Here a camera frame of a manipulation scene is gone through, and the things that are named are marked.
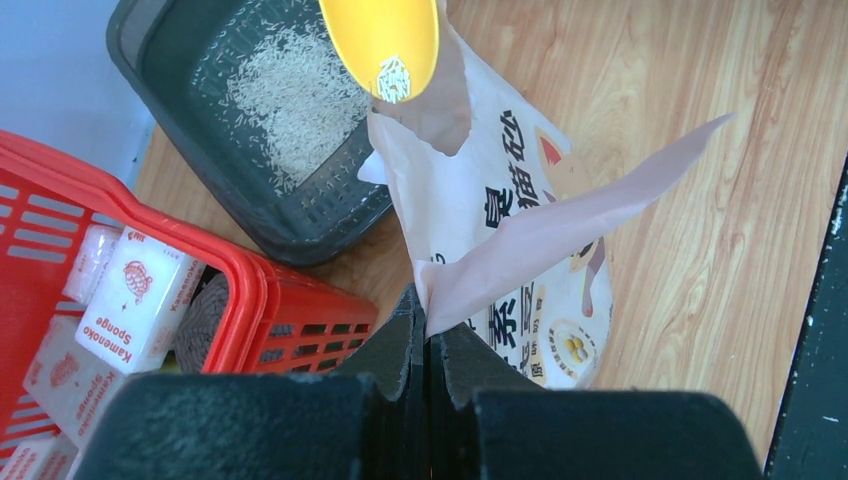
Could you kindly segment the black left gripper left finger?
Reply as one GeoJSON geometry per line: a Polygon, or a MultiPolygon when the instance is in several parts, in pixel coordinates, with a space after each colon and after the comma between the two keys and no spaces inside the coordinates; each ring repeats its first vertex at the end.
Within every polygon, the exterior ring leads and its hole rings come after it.
{"type": "Polygon", "coordinates": [[[326,479],[426,479],[424,315],[414,285],[327,379],[326,479]]]}

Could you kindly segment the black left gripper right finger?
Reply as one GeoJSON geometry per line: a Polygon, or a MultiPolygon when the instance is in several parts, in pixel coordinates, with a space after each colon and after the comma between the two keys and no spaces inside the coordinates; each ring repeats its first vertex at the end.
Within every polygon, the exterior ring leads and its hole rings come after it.
{"type": "Polygon", "coordinates": [[[479,479],[481,433],[475,394],[534,391],[470,327],[429,339],[430,462],[433,479],[479,479]]]}

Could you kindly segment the pink cat litter bag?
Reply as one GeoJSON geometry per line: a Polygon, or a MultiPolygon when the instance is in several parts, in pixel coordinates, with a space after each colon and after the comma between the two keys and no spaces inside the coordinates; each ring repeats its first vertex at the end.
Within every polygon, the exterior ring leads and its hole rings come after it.
{"type": "Polygon", "coordinates": [[[361,180],[389,189],[434,336],[465,324],[548,389],[589,386],[614,310],[606,236],[671,189],[713,119],[592,188],[569,138],[447,21],[417,98],[378,101],[361,180]]]}

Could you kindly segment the yellow plastic scoop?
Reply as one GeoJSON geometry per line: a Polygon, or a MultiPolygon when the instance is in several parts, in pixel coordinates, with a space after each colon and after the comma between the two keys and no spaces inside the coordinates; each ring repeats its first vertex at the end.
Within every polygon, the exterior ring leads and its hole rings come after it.
{"type": "Polygon", "coordinates": [[[372,97],[398,104],[428,87],[440,46],[438,2],[320,0],[319,6],[343,65],[372,97]]]}

